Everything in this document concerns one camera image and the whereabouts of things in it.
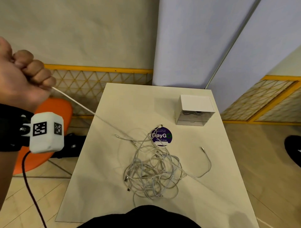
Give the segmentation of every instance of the hand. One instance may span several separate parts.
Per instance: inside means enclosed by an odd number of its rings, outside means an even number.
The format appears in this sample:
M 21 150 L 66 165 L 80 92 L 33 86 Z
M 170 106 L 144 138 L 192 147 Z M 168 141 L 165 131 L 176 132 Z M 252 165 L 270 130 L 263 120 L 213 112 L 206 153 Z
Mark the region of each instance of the hand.
M 50 95 L 56 79 L 27 50 L 12 55 L 10 44 L 0 37 L 0 103 L 35 112 Z

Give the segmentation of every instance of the orange chair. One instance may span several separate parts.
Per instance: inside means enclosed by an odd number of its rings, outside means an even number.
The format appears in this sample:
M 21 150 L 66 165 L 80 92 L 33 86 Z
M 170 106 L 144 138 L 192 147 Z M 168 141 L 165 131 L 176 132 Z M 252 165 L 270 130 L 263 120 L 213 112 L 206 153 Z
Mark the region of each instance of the orange chair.
M 43 104 L 41 104 L 35 114 L 41 112 L 53 112 L 60 115 L 64 119 L 64 135 L 66 135 L 69 124 L 72 118 L 72 105 L 70 102 L 60 98 L 48 98 Z M 22 173 L 22 159 L 24 155 L 29 151 L 29 147 L 23 146 L 19 151 L 17 163 L 14 169 L 14 175 Z M 25 161 L 25 171 L 32 170 L 44 162 L 46 162 L 54 152 L 32 154 L 30 153 Z

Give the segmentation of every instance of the round sticker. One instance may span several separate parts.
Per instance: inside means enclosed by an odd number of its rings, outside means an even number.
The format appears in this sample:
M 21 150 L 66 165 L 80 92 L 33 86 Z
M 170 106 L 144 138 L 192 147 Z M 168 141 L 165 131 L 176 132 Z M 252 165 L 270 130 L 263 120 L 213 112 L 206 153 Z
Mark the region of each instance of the round sticker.
M 158 146 L 167 146 L 169 143 L 171 143 L 172 140 L 172 134 L 170 130 L 168 130 L 165 127 L 161 127 L 157 129 L 157 133 L 155 134 L 156 130 L 153 130 L 152 136 L 153 136 L 153 142 Z

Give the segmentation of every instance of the tangled cables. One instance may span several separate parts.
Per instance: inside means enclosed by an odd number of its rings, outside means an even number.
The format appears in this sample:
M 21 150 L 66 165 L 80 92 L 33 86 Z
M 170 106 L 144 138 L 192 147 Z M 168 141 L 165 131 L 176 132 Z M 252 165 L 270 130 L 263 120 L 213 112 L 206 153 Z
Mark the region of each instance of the tangled cables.
M 201 147 L 209 161 L 208 170 L 198 177 L 187 174 L 182 169 L 180 159 L 177 156 L 171 155 L 164 143 L 157 137 L 157 131 L 161 127 L 162 125 L 153 129 L 142 141 L 125 139 L 115 135 L 119 139 L 130 141 L 136 148 L 133 161 L 125 169 L 123 175 L 124 183 L 128 191 L 134 191 L 133 197 L 137 195 L 151 200 L 155 200 L 159 197 L 175 198 L 178 194 L 177 184 L 181 179 L 186 176 L 200 178 L 211 169 L 211 161 Z M 156 138 L 162 146 L 155 144 L 152 140 L 154 138 Z M 151 145 L 144 146 L 144 143 L 147 141 L 151 142 Z M 142 150 L 148 147 L 151 147 L 151 150 Z M 150 156 L 150 158 L 142 160 L 140 158 L 141 156 L 139 157 L 140 153 L 144 153 Z

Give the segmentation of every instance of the black cable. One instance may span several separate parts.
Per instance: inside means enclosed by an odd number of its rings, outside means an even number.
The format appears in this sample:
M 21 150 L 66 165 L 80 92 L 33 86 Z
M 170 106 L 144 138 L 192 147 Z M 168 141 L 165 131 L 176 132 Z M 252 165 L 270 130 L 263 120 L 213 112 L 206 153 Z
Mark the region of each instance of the black cable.
M 25 159 L 26 159 L 26 157 L 30 154 L 30 152 L 31 152 L 31 151 L 28 151 L 28 152 L 25 154 L 25 156 L 23 157 L 23 160 L 22 160 L 22 173 L 23 173 L 23 177 L 24 177 L 24 181 L 25 181 L 26 188 L 27 188 L 27 190 L 28 190 L 28 192 L 29 192 L 29 194 L 30 194 L 32 200 L 33 200 L 33 203 L 35 204 L 35 206 L 36 206 L 36 208 L 37 208 L 37 210 L 38 210 L 38 213 L 39 213 L 39 215 L 40 215 L 40 217 L 41 217 L 41 220 L 42 220 L 42 223 L 43 223 L 44 227 L 47 228 L 46 223 L 45 223 L 45 220 L 44 220 L 44 218 L 43 218 L 43 215 L 42 215 L 42 213 L 41 213 L 41 211 L 40 211 L 40 208 L 39 208 L 39 206 L 38 206 L 38 203 L 36 202 L 36 200 L 35 200 L 35 198 L 34 198 L 32 192 L 31 192 L 31 190 L 30 190 L 30 188 L 29 188 L 29 185 L 28 185 L 28 182 L 27 182 L 27 177 L 26 177 L 26 174 L 25 174 Z

